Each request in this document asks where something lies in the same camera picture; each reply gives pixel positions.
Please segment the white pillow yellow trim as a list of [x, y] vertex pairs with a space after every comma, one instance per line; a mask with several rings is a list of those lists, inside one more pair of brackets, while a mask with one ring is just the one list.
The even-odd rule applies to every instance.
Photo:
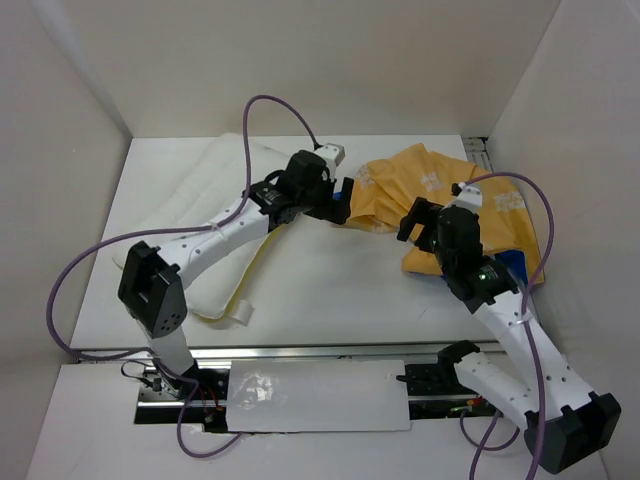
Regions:
[[[150, 212], [135, 215], [120, 231], [200, 225], [238, 200], [245, 181], [242, 137], [226, 133], [209, 142], [195, 166], [152, 203]], [[238, 248], [200, 275], [186, 290], [189, 312], [216, 330], [247, 329], [258, 313], [249, 290], [284, 232]]]

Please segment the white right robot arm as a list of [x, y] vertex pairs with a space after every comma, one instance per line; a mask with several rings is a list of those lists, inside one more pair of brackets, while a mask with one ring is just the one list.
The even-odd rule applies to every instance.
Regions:
[[568, 364], [530, 312], [508, 269], [487, 256], [480, 242], [479, 192], [446, 206], [419, 197], [401, 220], [397, 238], [434, 254], [453, 293], [486, 326], [517, 368], [514, 379], [479, 347], [459, 341], [439, 354], [436, 379], [448, 392], [466, 387], [489, 401], [523, 433], [539, 467], [558, 474], [606, 447], [622, 409], [599, 394]]

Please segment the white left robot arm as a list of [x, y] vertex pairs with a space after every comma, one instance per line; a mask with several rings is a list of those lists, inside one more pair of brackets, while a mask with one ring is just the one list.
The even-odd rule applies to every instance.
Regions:
[[285, 169], [244, 191], [229, 209], [233, 219], [218, 215], [201, 232], [156, 247], [140, 241], [129, 249], [118, 297], [145, 332], [161, 385], [172, 397], [189, 397], [203, 377], [182, 330], [186, 289], [218, 261], [300, 215], [344, 224], [354, 184], [347, 178], [341, 192], [334, 191], [344, 157], [343, 147], [335, 144], [300, 150]]

